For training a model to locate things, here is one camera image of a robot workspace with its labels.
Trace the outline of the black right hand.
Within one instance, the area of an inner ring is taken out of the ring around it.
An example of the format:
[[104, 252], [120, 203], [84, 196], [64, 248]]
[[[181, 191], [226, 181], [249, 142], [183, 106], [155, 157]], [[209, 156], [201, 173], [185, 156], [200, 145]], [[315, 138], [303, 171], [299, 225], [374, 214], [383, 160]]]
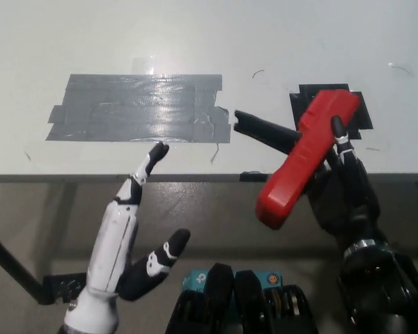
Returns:
[[341, 252], [363, 239], [385, 242], [378, 198], [339, 116], [332, 117], [331, 129], [336, 149], [327, 154], [330, 169], [316, 174], [307, 190], [313, 214]]

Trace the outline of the white and black left hand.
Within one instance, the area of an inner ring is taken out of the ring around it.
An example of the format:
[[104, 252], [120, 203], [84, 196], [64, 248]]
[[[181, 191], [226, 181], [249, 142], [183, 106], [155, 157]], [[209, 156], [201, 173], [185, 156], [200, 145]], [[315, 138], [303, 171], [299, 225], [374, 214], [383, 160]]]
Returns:
[[136, 262], [131, 260], [143, 186], [168, 151], [167, 144], [156, 143], [107, 205], [88, 264], [86, 284], [75, 304], [68, 308], [60, 333], [115, 333], [119, 324], [117, 299], [133, 302], [155, 289], [184, 251], [191, 232], [180, 228], [149, 254]]

